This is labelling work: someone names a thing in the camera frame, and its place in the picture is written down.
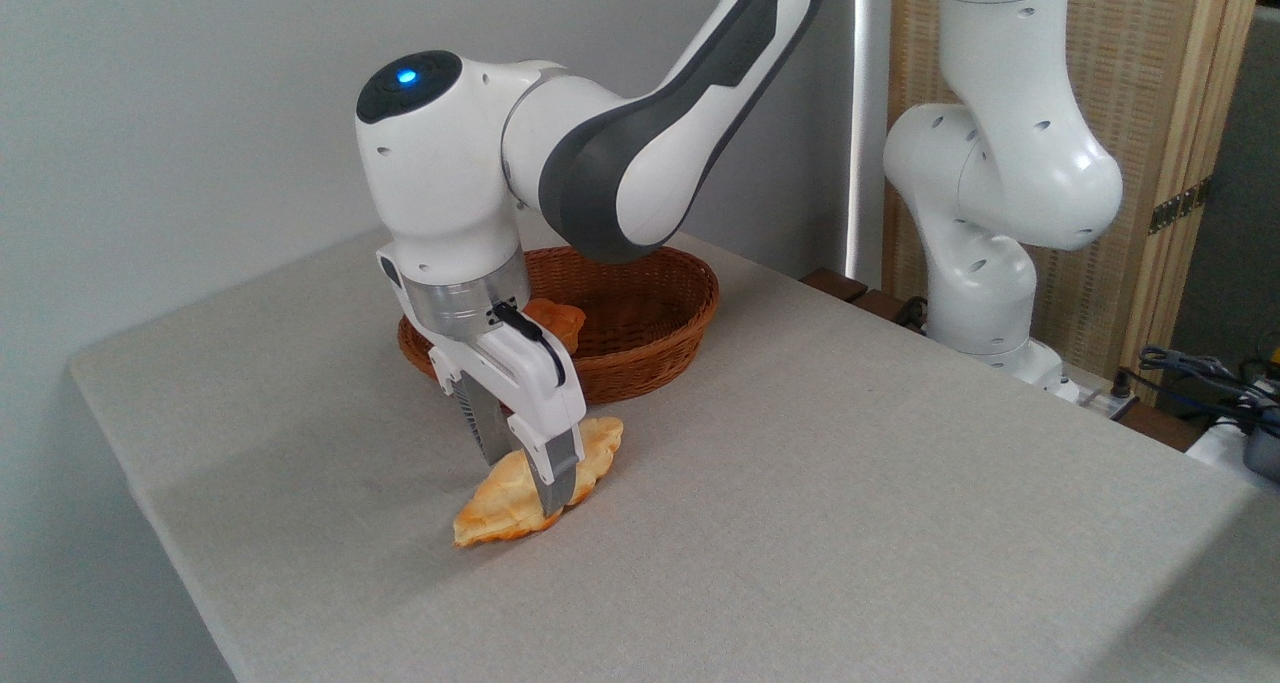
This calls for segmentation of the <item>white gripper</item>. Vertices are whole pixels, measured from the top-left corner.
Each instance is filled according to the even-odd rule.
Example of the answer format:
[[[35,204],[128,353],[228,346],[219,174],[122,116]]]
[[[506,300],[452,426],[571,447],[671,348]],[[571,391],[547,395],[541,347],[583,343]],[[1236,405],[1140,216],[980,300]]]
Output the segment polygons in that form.
[[[468,342],[429,333],[428,340],[440,388],[458,402],[486,464],[515,451],[517,440],[541,514],[570,505],[577,464],[585,459],[579,423],[586,408],[561,342],[549,333],[532,342],[516,329],[494,329]],[[503,405],[513,413],[508,422]]]

